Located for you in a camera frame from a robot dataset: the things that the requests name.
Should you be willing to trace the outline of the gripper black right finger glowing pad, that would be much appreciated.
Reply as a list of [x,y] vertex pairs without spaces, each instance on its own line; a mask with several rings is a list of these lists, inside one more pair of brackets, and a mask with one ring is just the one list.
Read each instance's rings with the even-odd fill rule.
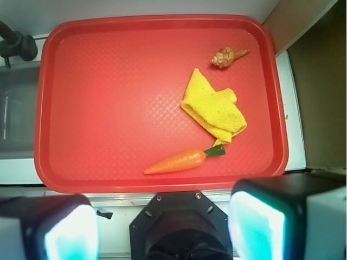
[[231,192],[228,229],[242,259],[346,259],[346,177],[240,179]]

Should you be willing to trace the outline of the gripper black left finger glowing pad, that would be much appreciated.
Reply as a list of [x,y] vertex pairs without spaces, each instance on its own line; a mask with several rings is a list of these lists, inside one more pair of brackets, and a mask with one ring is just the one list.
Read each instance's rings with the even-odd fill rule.
[[1,197],[1,259],[98,259],[99,247],[85,196]]

